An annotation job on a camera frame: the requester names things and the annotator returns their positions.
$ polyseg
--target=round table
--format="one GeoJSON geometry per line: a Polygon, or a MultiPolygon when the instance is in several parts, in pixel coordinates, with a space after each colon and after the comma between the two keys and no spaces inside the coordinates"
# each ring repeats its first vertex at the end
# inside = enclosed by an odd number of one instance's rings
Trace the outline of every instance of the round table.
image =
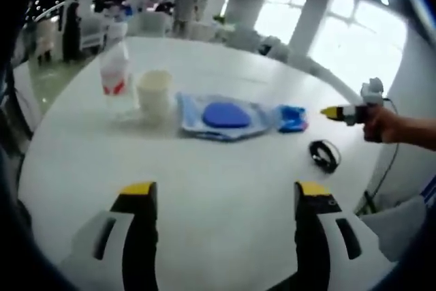
{"type": "Polygon", "coordinates": [[[150,131],[115,124],[96,59],[52,105],[22,167],[19,196],[43,253],[60,263],[75,233],[110,209],[120,189],[156,181],[160,290],[260,291],[290,276],[297,270],[294,182],[324,184],[351,211],[370,181],[379,146],[363,141],[361,127],[320,114],[346,103],[330,85],[280,62],[202,42],[131,37],[127,45],[136,76],[165,69],[174,91],[303,106],[309,128],[224,144],[180,138],[176,126],[150,131]],[[309,156],[309,143],[318,139],[341,152],[332,175],[309,156]]]}

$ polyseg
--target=human hand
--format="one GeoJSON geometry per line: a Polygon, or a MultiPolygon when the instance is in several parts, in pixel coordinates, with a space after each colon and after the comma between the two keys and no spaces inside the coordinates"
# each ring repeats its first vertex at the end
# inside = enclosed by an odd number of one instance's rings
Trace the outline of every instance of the human hand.
{"type": "Polygon", "coordinates": [[[401,130],[404,118],[382,107],[368,109],[368,120],[363,127],[365,140],[381,138],[384,143],[398,143],[401,140],[401,130]]]}

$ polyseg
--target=black cable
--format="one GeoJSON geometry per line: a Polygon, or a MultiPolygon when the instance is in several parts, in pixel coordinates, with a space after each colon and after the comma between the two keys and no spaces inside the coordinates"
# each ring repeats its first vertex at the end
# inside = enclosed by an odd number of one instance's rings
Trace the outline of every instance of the black cable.
{"type": "MultiPolygon", "coordinates": [[[[396,109],[396,106],[395,106],[394,102],[393,102],[390,98],[384,98],[384,101],[385,101],[385,102],[390,102],[390,103],[392,104],[392,107],[394,108],[395,114],[398,115],[398,110],[396,109]]],[[[377,193],[378,193],[378,191],[380,190],[380,188],[382,187],[384,181],[386,180],[386,177],[388,176],[388,173],[390,172],[390,170],[391,170],[391,168],[392,168],[392,166],[393,166],[393,164],[394,164],[394,162],[395,162],[396,156],[398,155],[398,149],[399,149],[399,147],[400,147],[400,144],[397,143],[396,146],[395,146],[395,152],[394,152],[394,155],[392,156],[392,159],[391,159],[391,161],[390,161],[388,167],[386,168],[386,170],[385,170],[383,176],[381,177],[381,179],[380,179],[380,181],[379,181],[377,187],[375,188],[373,194],[372,194],[372,195],[369,195],[369,192],[368,192],[368,191],[365,191],[365,192],[366,192],[366,194],[365,194],[365,198],[366,198],[367,203],[366,203],[366,204],[365,204],[365,205],[364,205],[364,206],[363,206],[363,207],[358,211],[358,213],[361,212],[361,211],[363,210],[363,208],[366,207],[367,205],[370,205],[371,210],[374,211],[374,209],[375,209],[375,206],[374,206],[374,198],[375,198],[375,196],[377,195],[377,193]]]]}

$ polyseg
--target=person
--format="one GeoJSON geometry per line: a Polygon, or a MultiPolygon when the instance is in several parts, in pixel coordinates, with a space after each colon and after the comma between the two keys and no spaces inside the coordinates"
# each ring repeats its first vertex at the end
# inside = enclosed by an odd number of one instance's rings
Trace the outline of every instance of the person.
{"type": "Polygon", "coordinates": [[[79,58],[80,18],[77,14],[79,0],[74,0],[67,8],[65,30],[63,32],[63,60],[66,63],[79,58]]]}
{"type": "MultiPolygon", "coordinates": [[[[364,124],[366,140],[380,136],[383,143],[405,143],[436,151],[436,119],[401,117],[390,110],[376,106],[369,109],[364,124]]],[[[430,281],[434,274],[436,255],[436,206],[427,213],[426,221],[402,260],[374,290],[405,290],[417,281],[430,281]]]]}
{"type": "Polygon", "coordinates": [[[172,28],[175,37],[188,38],[189,23],[198,16],[198,6],[201,0],[176,0],[174,2],[174,24],[172,28]]]}

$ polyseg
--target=plastic cup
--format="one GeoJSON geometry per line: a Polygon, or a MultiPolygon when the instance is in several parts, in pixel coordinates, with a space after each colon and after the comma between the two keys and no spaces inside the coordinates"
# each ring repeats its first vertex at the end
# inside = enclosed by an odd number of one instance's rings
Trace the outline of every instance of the plastic cup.
{"type": "Polygon", "coordinates": [[[146,72],[138,81],[138,102],[148,123],[157,125],[167,117],[171,82],[171,74],[163,70],[146,72]]]}

